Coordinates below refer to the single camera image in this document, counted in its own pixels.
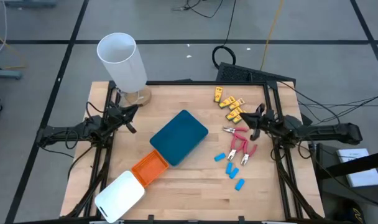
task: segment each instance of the white cable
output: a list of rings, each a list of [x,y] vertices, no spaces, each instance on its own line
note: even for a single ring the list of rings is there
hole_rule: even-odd
[[[2,5],[4,6],[4,23],[5,23],[5,33],[4,33],[4,43],[2,43],[2,46],[0,47],[0,52],[5,46],[5,42],[7,41],[7,30],[8,30],[8,23],[7,23],[7,7],[5,6],[4,0],[1,0]]]

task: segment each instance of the pink pliers handle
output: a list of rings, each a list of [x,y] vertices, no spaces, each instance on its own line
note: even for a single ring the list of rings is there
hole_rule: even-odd
[[[245,154],[248,154],[249,155],[249,157],[251,157],[252,155],[253,155],[253,153],[255,153],[256,152],[256,150],[257,150],[257,147],[258,147],[258,145],[254,145],[253,147],[252,147],[252,150],[251,150],[251,152],[248,152],[247,153],[247,149],[245,149],[245,151],[244,151],[244,153]]]
[[[249,129],[248,129],[248,128],[245,128],[245,127],[241,127],[241,128],[235,128],[234,131],[244,131],[244,132],[248,132]]]
[[[233,134],[233,139],[232,139],[232,143],[231,143],[231,149],[235,149],[235,143],[236,143],[236,140],[237,139],[240,139],[242,140],[243,142],[241,143],[241,145],[236,149],[236,151],[240,151],[243,147],[244,147],[244,144],[247,142],[247,139],[243,136],[241,136],[240,134]]]

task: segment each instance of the floor tile line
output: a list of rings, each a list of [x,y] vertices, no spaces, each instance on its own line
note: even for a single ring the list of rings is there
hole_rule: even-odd
[[[76,40],[77,35],[78,35],[78,31],[80,30],[80,26],[81,26],[81,23],[83,21],[86,8],[88,6],[88,1],[89,0],[84,0],[83,5],[81,6],[80,13],[78,14],[78,17],[77,17],[77,20],[76,20],[76,23],[75,23],[75,27],[74,27],[73,32],[71,34],[71,37],[70,37],[70,40],[69,40],[69,43],[68,43],[68,46],[67,46],[67,49],[66,49],[66,52],[65,52],[65,56],[63,57],[62,63],[60,65],[58,75],[55,79],[55,83],[53,85],[53,88],[52,88],[52,91],[51,91],[51,94],[50,94],[50,98],[49,98],[47,106],[45,108],[45,112],[44,112],[44,115],[42,117],[39,128],[46,127],[46,125],[48,124],[48,121],[50,119],[52,108],[55,104],[55,100],[56,100],[57,95],[58,95],[60,84],[61,84],[63,76],[65,74],[65,70],[66,70],[66,67],[68,65],[70,55],[71,55],[71,52],[73,50],[73,46],[75,44],[75,40]],[[15,192],[14,198],[12,200],[11,206],[9,207],[9,211],[8,211],[6,221],[5,221],[6,224],[14,223],[17,211],[19,209],[19,205],[21,204],[22,197],[24,195],[27,183],[29,181],[30,173],[32,172],[34,162],[35,162],[35,158],[37,157],[38,152],[39,152],[39,147],[36,143],[36,139],[34,139],[32,149],[30,150],[29,158],[27,159],[25,168],[23,170],[21,179],[19,181],[19,184],[18,184],[16,192]]]
[[[98,44],[100,40],[75,40],[75,44]],[[224,39],[175,39],[175,40],[136,40],[137,44],[223,44]],[[378,40],[270,40],[269,44],[287,45],[365,45]],[[8,44],[69,44],[69,40],[8,40]],[[265,44],[265,39],[231,39],[227,44]]]
[[[360,22],[360,24],[363,28],[363,31],[364,31],[367,39],[370,41],[371,48],[372,48],[374,55],[376,56],[376,59],[378,61],[378,46],[376,44],[377,42],[374,41],[373,35],[371,34],[369,27],[367,26],[366,20],[364,19],[362,12],[361,12],[359,6],[356,3],[356,0],[351,0],[351,4],[352,4],[352,7],[353,7],[355,14],[357,16],[357,19],[359,19],[359,22]]]

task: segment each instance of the gray floor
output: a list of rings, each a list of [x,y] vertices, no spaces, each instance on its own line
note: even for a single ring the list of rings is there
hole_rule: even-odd
[[[219,1],[201,2],[198,10],[210,13]],[[12,40],[68,40],[82,1],[59,0],[53,9],[8,9]],[[232,1],[224,1],[212,19],[191,11],[173,12],[181,0],[91,0],[78,39],[97,40],[112,32],[127,32],[144,39],[224,39]],[[278,0],[240,0],[231,29],[232,39],[266,39]],[[378,39],[378,0],[358,1],[367,24]],[[0,4],[0,34],[4,33]],[[284,3],[273,39],[366,40],[349,0],[290,0]],[[215,44],[140,45],[149,80],[215,80],[211,62]],[[14,45],[29,66],[21,80],[0,80],[0,223],[5,220],[61,64],[66,45]],[[229,45],[237,64],[259,69],[264,45]],[[218,52],[217,60],[230,62]],[[3,51],[0,67],[14,65],[16,56]],[[270,45],[266,72],[297,79],[297,89],[320,103],[345,103],[378,95],[378,63],[369,45]],[[68,126],[81,121],[93,81],[110,77],[96,56],[96,45],[75,45],[49,125]],[[311,114],[302,111],[312,118]],[[325,118],[330,114],[315,109]],[[378,152],[378,107],[363,107],[341,118],[360,126],[366,147]],[[331,142],[331,145],[346,147]],[[64,145],[50,147],[68,152]],[[40,151],[22,199],[16,222],[57,218],[67,184],[71,159]],[[326,196],[325,210],[333,201]],[[378,223],[378,208],[363,205],[369,223]]]

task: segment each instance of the teal container lid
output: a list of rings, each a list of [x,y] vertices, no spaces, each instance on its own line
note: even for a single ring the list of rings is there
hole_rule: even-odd
[[[164,159],[176,166],[208,134],[208,130],[187,110],[179,112],[151,139],[151,145]]]

